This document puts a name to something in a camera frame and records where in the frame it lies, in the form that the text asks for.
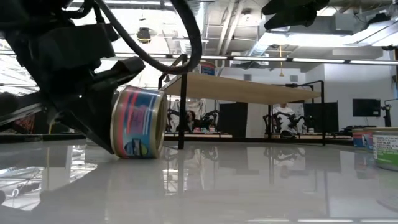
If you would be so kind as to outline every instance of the cable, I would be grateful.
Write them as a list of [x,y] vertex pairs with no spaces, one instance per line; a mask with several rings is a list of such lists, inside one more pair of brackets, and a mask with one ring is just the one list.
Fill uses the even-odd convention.
[[94,0],[85,0],[76,11],[65,11],[67,17],[71,19],[81,19],[87,16],[93,8]]
[[93,4],[93,9],[95,13],[95,20],[97,23],[105,23],[104,17],[102,16],[101,9],[96,2]]
[[367,24],[367,22],[365,22],[365,21],[363,21],[362,19],[360,19],[359,16],[358,16],[357,14],[354,14],[354,16],[355,16],[360,22],[363,22],[363,23]]
[[181,17],[181,20],[187,30],[189,40],[191,43],[191,57],[187,63],[180,66],[168,66],[160,63],[158,60],[152,58],[145,50],[143,50],[124,29],[120,22],[116,19],[110,8],[106,5],[104,0],[96,0],[98,6],[102,9],[105,16],[109,19],[112,26],[116,29],[128,46],[145,62],[161,72],[167,72],[172,75],[179,75],[182,73],[191,72],[200,62],[202,55],[201,34],[191,9],[183,0],[171,0],[175,10]]

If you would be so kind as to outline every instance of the wooden shelf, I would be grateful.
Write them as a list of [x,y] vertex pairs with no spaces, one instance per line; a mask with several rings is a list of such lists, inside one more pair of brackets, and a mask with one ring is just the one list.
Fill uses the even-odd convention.
[[[180,96],[181,75],[168,82],[162,91]],[[244,103],[276,104],[307,100],[319,97],[319,92],[255,83],[232,78],[188,73],[187,97]]]

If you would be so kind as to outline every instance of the monitor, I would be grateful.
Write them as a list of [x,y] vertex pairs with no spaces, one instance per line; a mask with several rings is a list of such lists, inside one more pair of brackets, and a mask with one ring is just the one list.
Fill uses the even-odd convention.
[[353,99],[354,117],[380,117],[380,99]]

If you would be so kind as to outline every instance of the tin can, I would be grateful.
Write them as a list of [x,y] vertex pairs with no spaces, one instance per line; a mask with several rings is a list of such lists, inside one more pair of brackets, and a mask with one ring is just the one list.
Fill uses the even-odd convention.
[[376,131],[373,133],[373,158],[378,167],[398,171],[397,131]]
[[367,149],[373,151],[373,133],[377,131],[391,132],[398,131],[398,128],[393,127],[377,127],[377,128],[364,128],[365,131],[364,138],[367,142]]
[[166,128],[167,99],[157,90],[126,86],[112,112],[111,145],[122,158],[158,158]]
[[202,60],[193,71],[204,75],[215,75],[216,65]]

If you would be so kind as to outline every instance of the ceiling light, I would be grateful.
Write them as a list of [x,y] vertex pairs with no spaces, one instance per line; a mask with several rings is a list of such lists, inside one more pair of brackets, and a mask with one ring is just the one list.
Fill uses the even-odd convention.
[[233,60],[260,61],[260,62],[285,62],[286,58],[274,57],[233,57]]
[[[84,0],[74,0],[73,2],[78,2],[78,3],[83,3]],[[105,3],[108,4],[142,4],[142,5],[155,5],[155,6],[159,6],[160,5],[160,1],[124,1],[124,0],[107,0],[105,1]],[[165,2],[164,4],[165,6],[173,6],[171,3],[169,2]]]
[[166,58],[166,55],[164,54],[149,54],[149,56],[153,58]]
[[226,60],[227,56],[219,56],[219,55],[204,55],[201,57],[202,59],[211,59],[211,60]]
[[259,218],[259,219],[248,220],[247,222],[273,223],[273,222],[289,222],[289,220],[286,218]]
[[[189,38],[188,38],[188,37],[172,37],[172,40],[179,40],[179,41],[181,41],[181,40],[189,40]],[[206,39],[202,39],[201,41],[204,42],[204,43],[209,42],[209,40],[206,40]]]
[[12,50],[0,50],[0,54],[2,54],[2,55],[15,55],[14,51],[12,51]]
[[130,54],[130,53],[116,53],[116,57],[134,57],[137,56],[137,54]]
[[6,86],[6,87],[37,87],[37,85],[30,85],[30,84],[2,84],[2,83],[0,83],[0,86]]
[[398,219],[363,219],[365,223],[398,223]]
[[398,65],[398,62],[377,60],[352,60],[349,63],[357,65]]
[[332,219],[332,218],[314,218],[314,219],[299,219],[298,222],[354,222],[350,219]]
[[311,58],[293,58],[293,62],[314,62],[314,63],[343,63],[344,60],[335,59],[311,59]]

